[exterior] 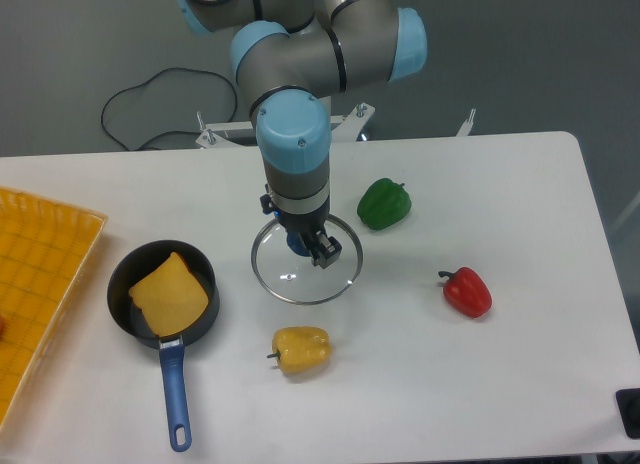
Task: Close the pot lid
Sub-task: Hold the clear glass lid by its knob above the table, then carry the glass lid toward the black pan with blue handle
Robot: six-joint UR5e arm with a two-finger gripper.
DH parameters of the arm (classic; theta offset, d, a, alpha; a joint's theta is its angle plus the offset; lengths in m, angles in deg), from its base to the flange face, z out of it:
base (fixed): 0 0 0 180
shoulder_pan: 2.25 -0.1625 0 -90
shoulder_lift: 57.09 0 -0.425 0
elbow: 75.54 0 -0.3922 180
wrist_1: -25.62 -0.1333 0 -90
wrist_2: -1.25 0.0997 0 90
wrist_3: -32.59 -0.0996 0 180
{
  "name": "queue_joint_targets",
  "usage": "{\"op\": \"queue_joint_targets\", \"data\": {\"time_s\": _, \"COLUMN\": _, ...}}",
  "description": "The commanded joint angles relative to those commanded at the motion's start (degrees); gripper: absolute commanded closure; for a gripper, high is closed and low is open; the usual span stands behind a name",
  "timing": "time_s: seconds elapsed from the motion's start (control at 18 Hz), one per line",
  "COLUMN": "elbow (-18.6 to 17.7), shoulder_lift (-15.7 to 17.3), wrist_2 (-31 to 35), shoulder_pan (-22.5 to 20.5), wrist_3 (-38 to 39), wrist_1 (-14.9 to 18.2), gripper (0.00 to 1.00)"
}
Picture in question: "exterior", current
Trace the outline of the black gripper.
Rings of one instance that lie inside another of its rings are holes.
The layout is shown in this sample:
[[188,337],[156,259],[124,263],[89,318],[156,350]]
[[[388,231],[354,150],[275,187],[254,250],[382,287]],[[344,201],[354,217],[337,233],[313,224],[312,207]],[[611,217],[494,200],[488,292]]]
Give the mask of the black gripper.
[[294,199],[278,194],[268,184],[260,197],[262,212],[273,214],[276,221],[292,235],[292,249],[307,249],[313,266],[326,269],[341,254],[342,245],[325,231],[329,215],[329,184],[316,194]]

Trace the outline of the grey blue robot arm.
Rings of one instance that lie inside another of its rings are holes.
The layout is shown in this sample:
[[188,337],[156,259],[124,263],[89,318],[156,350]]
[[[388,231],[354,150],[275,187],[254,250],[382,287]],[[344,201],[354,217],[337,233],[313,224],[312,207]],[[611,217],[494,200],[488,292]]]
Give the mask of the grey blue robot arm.
[[325,268],[340,255],[330,208],[330,117],[324,99],[419,72],[426,28],[392,0],[176,0],[198,32],[234,28],[233,78],[266,175],[263,210],[293,251]]

